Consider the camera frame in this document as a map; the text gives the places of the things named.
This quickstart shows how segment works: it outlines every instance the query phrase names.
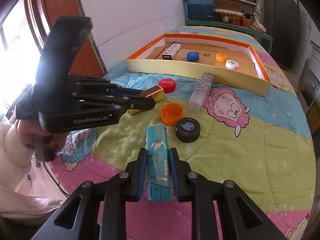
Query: teal lighter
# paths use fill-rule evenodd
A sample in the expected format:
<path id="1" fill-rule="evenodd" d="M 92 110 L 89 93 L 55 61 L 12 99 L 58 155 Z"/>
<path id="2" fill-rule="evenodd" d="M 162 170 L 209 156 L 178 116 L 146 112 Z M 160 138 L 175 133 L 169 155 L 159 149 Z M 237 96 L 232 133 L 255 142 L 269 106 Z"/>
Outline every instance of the teal lighter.
<path id="1" fill-rule="evenodd" d="M 166 127 L 147 127 L 148 200 L 172 200 L 169 167 L 169 140 Z"/>

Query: black bottle cap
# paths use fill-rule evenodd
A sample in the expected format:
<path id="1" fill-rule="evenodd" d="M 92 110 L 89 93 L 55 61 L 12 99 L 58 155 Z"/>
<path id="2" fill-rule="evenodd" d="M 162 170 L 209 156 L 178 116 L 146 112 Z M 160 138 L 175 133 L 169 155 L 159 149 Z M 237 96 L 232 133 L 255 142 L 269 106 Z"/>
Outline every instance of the black bottle cap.
<path id="1" fill-rule="evenodd" d="M 176 125 L 176 136 L 182 142 L 194 142 L 200 136 L 199 122 L 191 117 L 182 118 Z"/>

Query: person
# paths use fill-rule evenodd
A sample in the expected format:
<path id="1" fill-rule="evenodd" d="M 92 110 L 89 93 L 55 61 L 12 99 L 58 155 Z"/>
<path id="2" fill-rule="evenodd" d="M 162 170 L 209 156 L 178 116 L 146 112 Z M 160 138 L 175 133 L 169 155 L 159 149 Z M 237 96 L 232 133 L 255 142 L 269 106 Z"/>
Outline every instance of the person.
<path id="1" fill-rule="evenodd" d="M 52 134 L 42 130 L 35 120 L 16 120 L 13 125 L 0 125 L 0 219 L 10 228 L 17 225 L 27 225 L 26 228 L 42 225 L 63 202 L 16 192 L 21 180 L 31 169 L 35 145 L 40 143 L 36 141 L 37 136 L 49 135 Z M 54 134 L 49 148 L 55 152 L 63 148 L 67 135 Z"/>

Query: white small box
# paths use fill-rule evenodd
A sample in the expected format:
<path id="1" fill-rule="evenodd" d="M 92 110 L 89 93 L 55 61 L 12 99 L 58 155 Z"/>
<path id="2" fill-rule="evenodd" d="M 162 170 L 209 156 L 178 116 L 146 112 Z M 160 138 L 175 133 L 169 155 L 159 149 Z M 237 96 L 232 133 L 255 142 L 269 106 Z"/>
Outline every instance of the white small box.
<path id="1" fill-rule="evenodd" d="M 181 48 L 181 44 L 174 43 L 170 46 L 169 49 L 165 51 L 164 54 L 162 54 L 162 59 L 172 59 L 174 55 L 178 52 L 178 50 Z"/>

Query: wooden door frame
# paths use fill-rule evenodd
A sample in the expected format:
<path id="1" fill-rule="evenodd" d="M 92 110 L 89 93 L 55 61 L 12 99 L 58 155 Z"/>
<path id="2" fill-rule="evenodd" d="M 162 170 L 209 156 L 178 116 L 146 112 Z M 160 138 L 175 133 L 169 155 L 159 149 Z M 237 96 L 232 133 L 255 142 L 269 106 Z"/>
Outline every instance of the wooden door frame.
<path id="1" fill-rule="evenodd" d="M 31 32 L 42 51 L 51 27 L 62 15 L 85 16 L 81 0 L 25 0 Z M 70 73 L 101 78 L 107 69 L 92 34 L 77 54 Z"/>

